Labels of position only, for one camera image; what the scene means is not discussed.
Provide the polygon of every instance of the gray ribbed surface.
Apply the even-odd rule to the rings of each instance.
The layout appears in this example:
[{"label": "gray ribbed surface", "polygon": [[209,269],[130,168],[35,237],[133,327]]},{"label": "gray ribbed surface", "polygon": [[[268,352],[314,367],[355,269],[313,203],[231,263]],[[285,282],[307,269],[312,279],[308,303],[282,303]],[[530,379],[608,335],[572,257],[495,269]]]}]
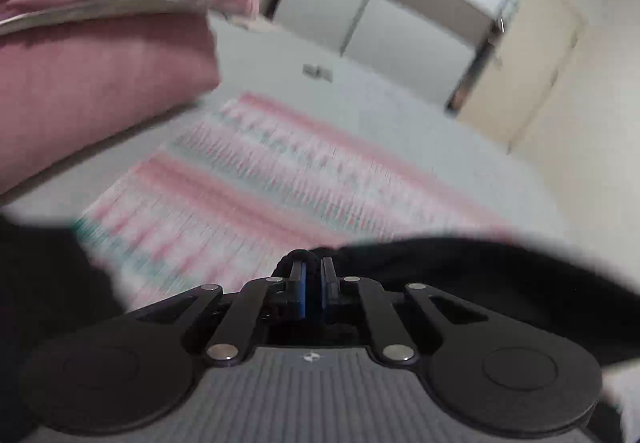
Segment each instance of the gray ribbed surface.
[{"label": "gray ribbed surface", "polygon": [[[43,430],[52,443],[508,443],[442,412],[415,375],[364,349],[261,347],[239,367],[212,369],[180,409],[125,435],[81,438]],[[590,443],[582,432],[542,440]]]}]

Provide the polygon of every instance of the black fabric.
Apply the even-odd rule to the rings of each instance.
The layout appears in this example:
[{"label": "black fabric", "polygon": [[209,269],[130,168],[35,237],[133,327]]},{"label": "black fabric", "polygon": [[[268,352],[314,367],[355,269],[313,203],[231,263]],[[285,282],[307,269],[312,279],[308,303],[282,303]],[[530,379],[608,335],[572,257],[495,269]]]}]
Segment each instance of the black fabric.
[{"label": "black fabric", "polygon": [[[432,237],[311,253],[315,257],[302,259],[307,271],[318,271],[320,259],[331,257],[339,277],[369,277],[389,291],[427,283],[569,338],[600,365],[640,357],[640,297],[592,269],[532,249]],[[287,277],[295,259],[298,251],[286,255],[273,275]],[[603,443],[621,443],[620,415],[601,401],[588,432]]]},{"label": "black fabric", "polygon": [[121,315],[107,274],[89,264],[71,229],[0,217],[0,441],[37,427],[18,395],[18,372],[45,340]]}]

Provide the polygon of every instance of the logo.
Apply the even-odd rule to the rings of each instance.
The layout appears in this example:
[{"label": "logo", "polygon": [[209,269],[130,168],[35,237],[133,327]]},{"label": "logo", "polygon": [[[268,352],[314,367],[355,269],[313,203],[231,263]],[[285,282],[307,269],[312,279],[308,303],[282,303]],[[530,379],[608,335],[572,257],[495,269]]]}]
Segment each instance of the logo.
[{"label": "logo", "polygon": [[315,362],[316,360],[320,360],[321,358],[322,357],[318,353],[316,353],[314,351],[311,351],[310,353],[307,353],[306,355],[303,355],[303,359],[305,359],[307,362],[311,362],[311,363]]}]

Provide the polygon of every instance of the pink striped rug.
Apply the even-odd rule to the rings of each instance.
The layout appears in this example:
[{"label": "pink striped rug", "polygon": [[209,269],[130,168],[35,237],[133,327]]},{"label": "pink striped rug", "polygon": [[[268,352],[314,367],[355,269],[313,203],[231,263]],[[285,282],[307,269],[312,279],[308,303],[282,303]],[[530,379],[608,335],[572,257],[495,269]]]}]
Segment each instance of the pink striped rug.
[{"label": "pink striped rug", "polygon": [[77,229],[131,309],[206,282],[237,291],[295,248],[507,231],[436,179],[253,94],[133,168]]}]

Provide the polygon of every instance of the beige door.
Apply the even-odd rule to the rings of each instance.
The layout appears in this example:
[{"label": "beige door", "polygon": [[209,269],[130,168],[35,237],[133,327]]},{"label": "beige door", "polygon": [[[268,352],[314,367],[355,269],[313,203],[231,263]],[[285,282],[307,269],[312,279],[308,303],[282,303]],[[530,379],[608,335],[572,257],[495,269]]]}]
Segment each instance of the beige door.
[{"label": "beige door", "polygon": [[511,150],[583,29],[582,17],[564,0],[523,0],[458,119]]}]

